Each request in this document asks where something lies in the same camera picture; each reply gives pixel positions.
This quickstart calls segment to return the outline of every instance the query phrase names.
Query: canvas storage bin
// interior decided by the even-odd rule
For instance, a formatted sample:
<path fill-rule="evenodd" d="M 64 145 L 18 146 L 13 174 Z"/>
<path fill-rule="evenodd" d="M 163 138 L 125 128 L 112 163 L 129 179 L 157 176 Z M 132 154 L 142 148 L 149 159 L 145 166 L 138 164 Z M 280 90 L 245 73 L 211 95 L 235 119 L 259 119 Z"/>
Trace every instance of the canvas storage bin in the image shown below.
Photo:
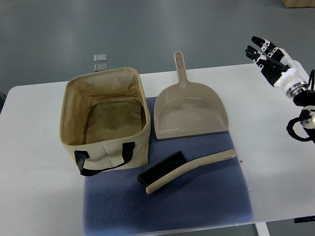
<path fill-rule="evenodd" d="M 150 114 L 136 70 L 106 70 L 67 83 L 60 140 L 82 175 L 146 165 L 149 136 Z"/>

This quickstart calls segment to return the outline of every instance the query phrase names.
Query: dustpan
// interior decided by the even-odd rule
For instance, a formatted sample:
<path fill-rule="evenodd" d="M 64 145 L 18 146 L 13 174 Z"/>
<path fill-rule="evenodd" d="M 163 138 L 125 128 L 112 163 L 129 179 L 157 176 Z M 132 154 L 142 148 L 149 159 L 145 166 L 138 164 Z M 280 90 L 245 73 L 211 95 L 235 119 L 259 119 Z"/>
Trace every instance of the dustpan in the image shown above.
<path fill-rule="evenodd" d="M 187 79 L 184 57 L 174 54 L 179 82 L 164 89 L 154 106 L 157 139 L 214 134 L 228 130 L 228 117 L 219 95 Z"/>

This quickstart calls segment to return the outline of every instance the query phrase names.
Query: metal tab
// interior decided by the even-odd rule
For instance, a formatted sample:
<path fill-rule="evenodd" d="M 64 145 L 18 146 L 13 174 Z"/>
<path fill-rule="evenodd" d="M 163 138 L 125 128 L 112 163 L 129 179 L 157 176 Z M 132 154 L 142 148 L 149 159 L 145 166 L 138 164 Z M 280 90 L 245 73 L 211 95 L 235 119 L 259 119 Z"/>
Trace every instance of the metal tab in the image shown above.
<path fill-rule="evenodd" d="M 106 61 L 106 54 L 95 54 L 94 62 L 103 62 Z"/>
<path fill-rule="evenodd" d="M 107 63 L 98 63 L 94 65 L 95 72 L 103 71 L 103 70 L 107 70 Z"/>

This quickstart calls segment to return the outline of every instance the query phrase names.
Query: black bristles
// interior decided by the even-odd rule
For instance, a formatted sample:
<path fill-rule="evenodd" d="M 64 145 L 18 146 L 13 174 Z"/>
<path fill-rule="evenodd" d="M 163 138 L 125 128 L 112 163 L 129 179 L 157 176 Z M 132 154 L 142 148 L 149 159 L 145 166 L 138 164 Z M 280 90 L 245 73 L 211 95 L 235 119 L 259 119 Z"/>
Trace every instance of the black bristles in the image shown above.
<path fill-rule="evenodd" d="M 187 160 L 185 159 L 182 152 L 178 151 L 177 153 L 165 158 L 161 162 L 139 174 L 137 176 L 137 180 L 145 187 L 148 187 L 150 184 L 154 183 L 164 175 L 172 172 L 185 163 L 187 163 Z"/>

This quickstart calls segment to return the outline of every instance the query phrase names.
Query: blue mat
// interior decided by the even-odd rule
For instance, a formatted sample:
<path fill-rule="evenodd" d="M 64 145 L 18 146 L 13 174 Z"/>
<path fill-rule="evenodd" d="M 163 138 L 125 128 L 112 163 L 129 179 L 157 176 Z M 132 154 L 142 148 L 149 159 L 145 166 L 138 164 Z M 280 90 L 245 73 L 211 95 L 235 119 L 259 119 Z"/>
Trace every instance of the blue mat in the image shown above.
<path fill-rule="evenodd" d="M 151 117 L 156 98 L 147 98 Z M 229 132 L 158 141 L 151 119 L 149 164 L 85 178 L 86 236 L 131 235 L 241 223 L 252 207 L 238 158 L 194 169 L 148 195 L 136 176 L 181 150 L 187 161 L 233 148 Z"/>

